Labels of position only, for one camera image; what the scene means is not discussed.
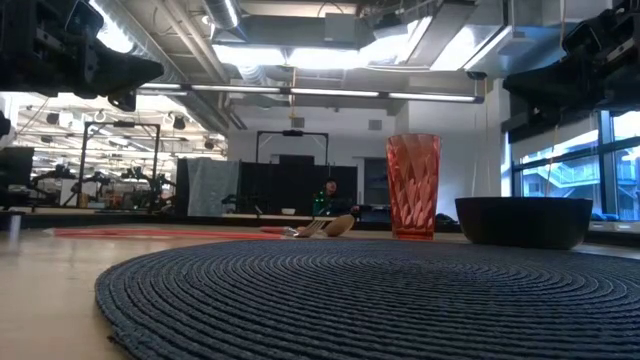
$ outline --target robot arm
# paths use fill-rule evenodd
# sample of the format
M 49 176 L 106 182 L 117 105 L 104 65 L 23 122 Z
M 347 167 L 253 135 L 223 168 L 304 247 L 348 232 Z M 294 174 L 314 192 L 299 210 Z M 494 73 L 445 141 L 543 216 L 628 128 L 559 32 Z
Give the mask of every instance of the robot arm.
M 0 91 L 106 96 L 134 111 L 136 90 L 162 65 L 107 48 L 104 19 L 88 0 L 0 0 Z
M 565 115 L 640 104 L 640 4 L 626 0 L 577 25 L 558 62 L 508 76 L 503 86 L 529 103 L 529 122 L 555 125 Z

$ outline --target black partition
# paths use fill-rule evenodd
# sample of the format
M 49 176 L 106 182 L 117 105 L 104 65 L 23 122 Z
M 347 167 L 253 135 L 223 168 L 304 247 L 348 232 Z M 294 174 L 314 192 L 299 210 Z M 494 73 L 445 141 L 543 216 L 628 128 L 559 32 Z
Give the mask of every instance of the black partition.
M 283 208 L 296 209 L 296 215 L 312 215 L 313 196 L 327 178 L 338 183 L 341 197 L 355 204 L 358 193 L 358 168 L 303 164 L 241 163 L 239 213 L 280 214 Z

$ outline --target white wall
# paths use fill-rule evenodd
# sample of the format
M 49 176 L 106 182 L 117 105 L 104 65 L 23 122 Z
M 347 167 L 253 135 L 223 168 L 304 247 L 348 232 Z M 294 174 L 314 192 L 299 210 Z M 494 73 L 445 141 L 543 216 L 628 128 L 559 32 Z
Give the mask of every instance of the white wall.
M 457 218 L 456 198 L 501 195 L 500 123 L 509 116 L 508 101 L 497 80 L 484 104 L 408 103 L 409 132 L 442 139 L 437 212 Z M 405 126 L 403 119 L 397 124 Z

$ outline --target black panel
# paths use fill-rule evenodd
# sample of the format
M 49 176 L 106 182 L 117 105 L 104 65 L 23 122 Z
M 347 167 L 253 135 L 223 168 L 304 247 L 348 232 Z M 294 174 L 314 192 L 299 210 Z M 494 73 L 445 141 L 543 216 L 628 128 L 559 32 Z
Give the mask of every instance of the black panel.
M 310 155 L 280 155 L 280 164 L 313 166 L 315 157 Z
M 312 215 L 313 195 L 322 190 L 329 176 L 338 184 L 341 197 L 357 201 L 358 168 L 298 164 L 242 163 L 238 213 L 255 214 L 258 205 L 265 214 L 281 214 L 283 208 L 296 215 Z
M 189 189 L 189 165 L 187 159 L 178 159 L 175 206 L 176 215 L 178 216 L 187 216 L 189 214 Z

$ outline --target person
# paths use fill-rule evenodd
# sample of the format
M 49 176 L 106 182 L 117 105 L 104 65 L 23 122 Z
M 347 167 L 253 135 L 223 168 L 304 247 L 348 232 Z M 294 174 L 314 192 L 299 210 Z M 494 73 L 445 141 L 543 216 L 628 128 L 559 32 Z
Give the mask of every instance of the person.
M 314 215 L 333 216 L 344 215 L 359 211 L 352 199 L 343 198 L 338 193 L 338 183 L 334 178 L 324 182 L 324 189 L 316 195 L 314 201 Z

